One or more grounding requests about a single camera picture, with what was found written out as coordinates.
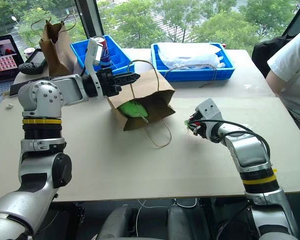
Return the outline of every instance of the laptop screen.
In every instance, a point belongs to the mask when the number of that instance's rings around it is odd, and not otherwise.
[[[23,62],[20,62],[20,53],[12,41],[9,37],[0,39],[0,79],[15,76],[19,72],[18,65]]]

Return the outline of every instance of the person's arm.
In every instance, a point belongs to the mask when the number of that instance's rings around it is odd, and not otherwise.
[[[287,85],[287,82],[278,77],[272,70],[265,78],[273,93],[280,97],[280,91]]]

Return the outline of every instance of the blue plastic bin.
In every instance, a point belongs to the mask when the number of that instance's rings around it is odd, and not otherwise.
[[[221,51],[217,52],[217,56],[223,56],[223,60],[221,63],[225,63],[224,68],[217,68],[216,71],[216,80],[226,80],[229,79],[232,73],[235,70],[234,64],[228,57],[224,47],[217,42],[209,42],[209,44],[217,46],[221,49]],[[161,73],[162,76],[166,74],[166,71],[169,69],[164,63],[161,61],[159,54],[158,54],[158,45],[152,44],[151,45],[151,60],[152,64],[155,69]],[[171,70],[166,79],[168,82],[183,82],[183,81],[210,81],[213,79],[214,70],[211,68],[203,68],[203,69],[175,69]]]
[[[130,57],[125,55],[122,51],[121,47],[110,37],[109,35],[103,36],[106,40],[106,44],[108,46],[110,58],[111,58],[111,66],[113,74],[121,74],[127,72],[127,66],[131,62]],[[83,68],[85,66],[85,59],[86,59],[86,50],[88,47],[89,40],[78,41],[75,43],[70,44],[70,47],[74,54],[78,59],[79,65]],[[101,69],[100,66],[93,66],[95,71]],[[135,71],[135,64],[132,63],[129,66],[129,71]]]

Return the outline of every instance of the paper bag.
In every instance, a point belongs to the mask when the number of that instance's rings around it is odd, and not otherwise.
[[[174,94],[174,88],[158,72],[158,80],[154,70],[143,72],[140,78],[132,84],[135,99],[143,105],[148,113],[149,124],[157,122],[175,113],[169,102]],[[123,131],[130,131],[147,126],[141,117],[128,117],[118,107],[134,99],[130,85],[122,86],[119,95],[107,97],[112,111]]]
[[[66,29],[66,18],[56,24],[51,24],[50,20],[46,20],[43,32],[40,35],[41,40],[39,41],[39,45],[48,64],[49,76],[73,74],[75,64],[77,63],[77,57],[70,48],[71,40],[67,32],[74,28],[76,22],[72,27]],[[33,23],[31,28],[41,20]]]

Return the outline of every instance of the black bag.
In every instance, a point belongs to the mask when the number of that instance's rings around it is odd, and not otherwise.
[[[294,37],[295,36],[289,35],[278,36],[274,39],[263,41],[254,46],[252,52],[252,61],[260,70],[264,78],[266,78],[270,72],[270,67],[267,64],[267,61]]]

